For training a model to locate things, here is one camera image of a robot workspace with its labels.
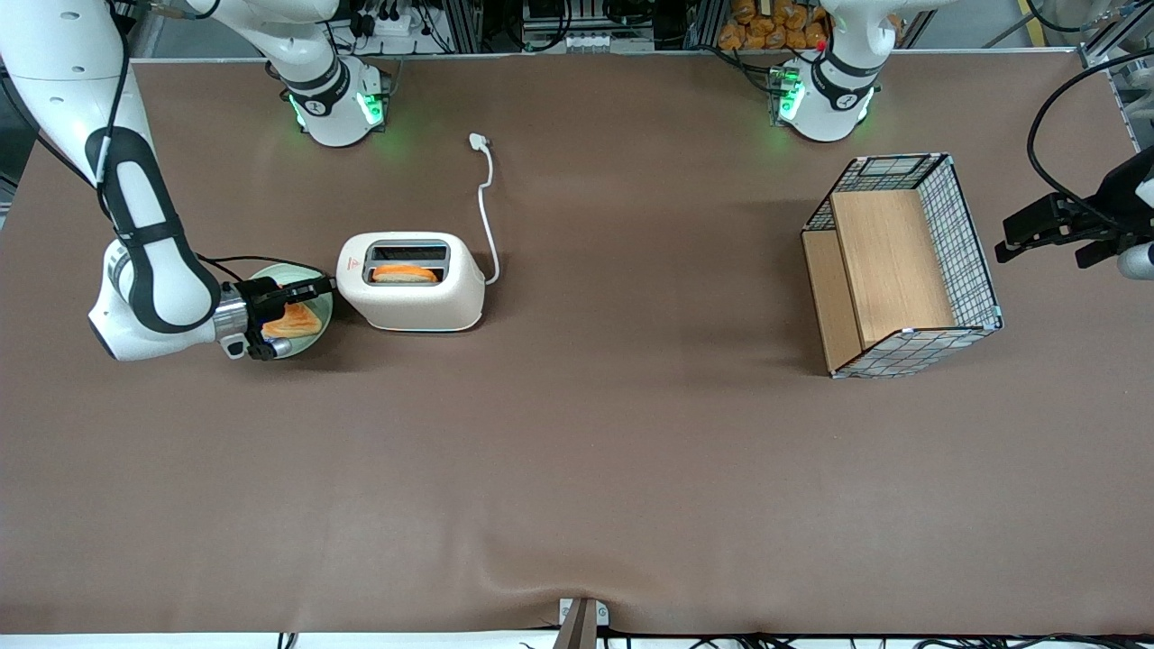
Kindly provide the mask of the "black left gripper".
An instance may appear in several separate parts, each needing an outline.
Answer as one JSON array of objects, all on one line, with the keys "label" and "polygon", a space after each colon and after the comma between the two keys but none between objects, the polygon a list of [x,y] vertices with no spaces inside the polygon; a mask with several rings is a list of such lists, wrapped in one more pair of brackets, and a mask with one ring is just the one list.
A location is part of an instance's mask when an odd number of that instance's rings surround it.
[{"label": "black left gripper", "polygon": [[[1151,166],[1153,148],[1134,152],[1127,161],[1110,169],[1094,193],[1094,206],[1112,218],[1118,233],[1134,234],[1138,243],[1151,243]],[[1061,197],[1059,193],[1039,197],[1002,221],[1004,239],[994,247],[1001,264],[1007,263],[1026,251],[1061,246],[1079,240],[1091,240],[1100,234],[1100,222],[1087,210]],[[1076,264],[1080,270],[1104,262],[1121,254],[1124,239],[1112,237],[1086,243],[1076,249]]]}]

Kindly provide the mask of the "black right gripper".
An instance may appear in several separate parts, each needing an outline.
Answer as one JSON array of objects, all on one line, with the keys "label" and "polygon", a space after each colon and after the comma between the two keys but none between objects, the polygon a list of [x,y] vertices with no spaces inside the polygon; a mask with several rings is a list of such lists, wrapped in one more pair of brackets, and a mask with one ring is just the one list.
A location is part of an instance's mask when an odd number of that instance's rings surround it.
[{"label": "black right gripper", "polygon": [[238,282],[237,292],[243,301],[246,324],[243,324],[243,350],[256,361],[275,361],[292,353],[292,341],[288,338],[265,340],[262,328],[267,322],[284,316],[283,304],[299,304],[320,296],[334,293],[335,279],[331,276],[294,279],[280,285],[271,277],[255,277]]}]

